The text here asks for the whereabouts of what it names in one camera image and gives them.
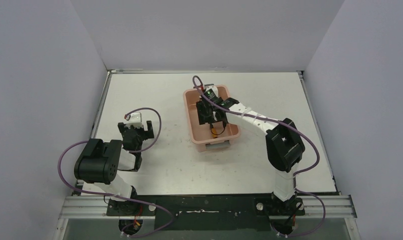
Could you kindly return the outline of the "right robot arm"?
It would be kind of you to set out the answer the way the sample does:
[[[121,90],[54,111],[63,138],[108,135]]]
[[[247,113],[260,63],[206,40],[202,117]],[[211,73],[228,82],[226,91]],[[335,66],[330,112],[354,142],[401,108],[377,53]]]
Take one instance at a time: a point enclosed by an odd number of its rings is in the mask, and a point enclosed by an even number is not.
[[[275,169],[272,210],[293,216],[303,209],[297,197],[296,172],[306,147],[291,119],[268,118],[232,97],[219,97],[212,89],[200,93],[196,108],[201,124],[222,122],[255,127],[265,140],[267,159]]]

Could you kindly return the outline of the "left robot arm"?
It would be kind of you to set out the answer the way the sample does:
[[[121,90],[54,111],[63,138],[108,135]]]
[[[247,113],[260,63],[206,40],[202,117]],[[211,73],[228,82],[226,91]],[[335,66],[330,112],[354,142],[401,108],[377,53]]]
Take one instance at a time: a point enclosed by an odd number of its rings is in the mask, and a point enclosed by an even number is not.
[[[137,191],[118,174],[137,172],[142,164],[143,142],[154,139],[150,120],[117,124],[122,140],[104,142],[91,138],[81,152],[74,166],[74,176],[87,184],[94,184],[110,194],[107,215],[134,216],[142,210],[142,204],[135,199]]]

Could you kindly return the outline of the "orange black screwdriver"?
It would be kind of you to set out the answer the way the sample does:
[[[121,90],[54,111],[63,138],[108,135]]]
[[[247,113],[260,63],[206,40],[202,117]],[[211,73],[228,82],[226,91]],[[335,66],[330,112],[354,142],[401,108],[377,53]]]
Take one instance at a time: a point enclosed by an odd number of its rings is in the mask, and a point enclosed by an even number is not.
[[[210,132],[213,138],[217,138],[218,137],[218,132],[216,130],[216,128],[213,125],[210,125]]]

